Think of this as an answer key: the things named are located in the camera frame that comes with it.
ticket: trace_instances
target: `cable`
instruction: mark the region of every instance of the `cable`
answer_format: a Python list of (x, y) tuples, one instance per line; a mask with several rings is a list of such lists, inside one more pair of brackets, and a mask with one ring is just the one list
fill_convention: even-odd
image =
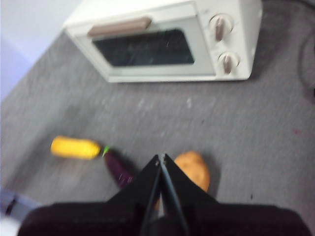
[(312, 10), (315, 10), (315, 2), (311, 2), (310, 0), (282, 0), (282, 1), (293, 1), (293, 2), (297, 2), (297, 3), (301, 3), (304, 6), (310, 8)]

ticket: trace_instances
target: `oven door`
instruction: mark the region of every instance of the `oven door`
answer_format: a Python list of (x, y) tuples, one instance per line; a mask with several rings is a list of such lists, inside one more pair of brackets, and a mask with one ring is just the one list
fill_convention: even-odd
[(195, 13), (167, 21), (153, 18), (143, 31), (84, 35), (77, 41), (109, 81), (143, 81), (144, 77), (163, 81), (167, 79), (162, 77), (169, 76), (215, 74)]

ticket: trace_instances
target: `oven window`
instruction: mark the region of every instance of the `oven window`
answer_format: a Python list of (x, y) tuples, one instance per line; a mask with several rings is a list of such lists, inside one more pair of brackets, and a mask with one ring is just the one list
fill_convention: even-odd
[(112, 66), (194, 63), (184, 33), (178, 29), (94, 39), (93, 43)]

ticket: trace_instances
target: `oven door handle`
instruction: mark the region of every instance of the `oven door handle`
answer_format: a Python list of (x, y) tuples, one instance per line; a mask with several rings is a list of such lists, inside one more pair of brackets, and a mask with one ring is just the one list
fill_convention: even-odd
[(111, 36), (121, 33), (143, 31), (150, 26), (151, 22), (152, 20), (149, 17), (142, 17), (139, 19), (134, 19), (120, 23), (95, 25), (88, 32), (88, 36), (90, 37)]

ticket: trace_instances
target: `toaster oven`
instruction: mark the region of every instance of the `toaster oven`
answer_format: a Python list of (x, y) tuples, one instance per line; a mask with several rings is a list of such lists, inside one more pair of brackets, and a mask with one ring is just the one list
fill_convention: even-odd
[(64, 29), (109, 82), (246, 80), (261, 0), (84, 0)]

